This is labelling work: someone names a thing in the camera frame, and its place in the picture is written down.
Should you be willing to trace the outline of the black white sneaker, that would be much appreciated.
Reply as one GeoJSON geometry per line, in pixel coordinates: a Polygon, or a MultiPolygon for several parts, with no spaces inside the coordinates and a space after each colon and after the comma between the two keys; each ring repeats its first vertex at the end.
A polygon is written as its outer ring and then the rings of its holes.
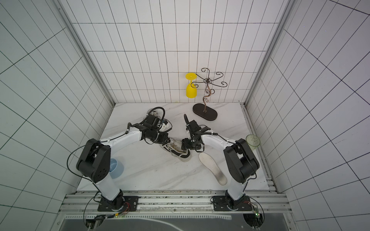
{"type": "Polygon", "coordinates": [[[190,151],[188,149],[182,149],[182,143],[180,140],[170,138],[170,142],[167,144],[162,144],[161,148],[183,162],[187,162],[191,159],[190,151]]]}

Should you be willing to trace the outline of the white insole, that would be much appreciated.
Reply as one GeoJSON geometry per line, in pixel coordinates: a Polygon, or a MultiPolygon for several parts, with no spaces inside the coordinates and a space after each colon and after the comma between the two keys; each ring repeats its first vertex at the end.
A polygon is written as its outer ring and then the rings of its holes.
{"type": "Polygon", "coordinates": [[[227,178],[219,168],[216,161],[208,154],[202,152],[198,155],[200,162],[214,175],[220,185],[227,184],[227,178]]]}

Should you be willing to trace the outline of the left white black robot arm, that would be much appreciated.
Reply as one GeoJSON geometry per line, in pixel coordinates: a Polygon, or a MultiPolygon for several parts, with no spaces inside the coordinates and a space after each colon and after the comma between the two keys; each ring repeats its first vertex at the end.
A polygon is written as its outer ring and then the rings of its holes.
{"type": "Polygon", "coordinates": [[[146,139],[158,144],[170,142],[164,117],[148,114],[140,123],[128,123],[127,129],[117,135],[100,141],[90,139],[83,147],[76,169],[96,185],[105,199],[112,202],[118,198],[121,189],[109,173],[111,154],[146,139]]]}

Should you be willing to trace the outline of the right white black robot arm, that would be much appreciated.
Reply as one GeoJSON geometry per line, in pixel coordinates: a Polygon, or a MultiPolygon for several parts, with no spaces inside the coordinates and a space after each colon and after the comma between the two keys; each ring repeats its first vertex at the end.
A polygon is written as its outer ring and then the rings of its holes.
{"type": "Polygon", "coordinates": [[[231,140],[213,132],[207,126],[201,127],[195,120],[189,121],[185,117],[186,129],[189,138],[182,139],[183,150],[194,150],[201,153],[206,146],[222,151],[226,160],[227,169],[233,181],[226,191],[226,195],[233,201],[240,200],[245,194],[248,178],[256,176],[260,164],[244,139],[231,140]]]}

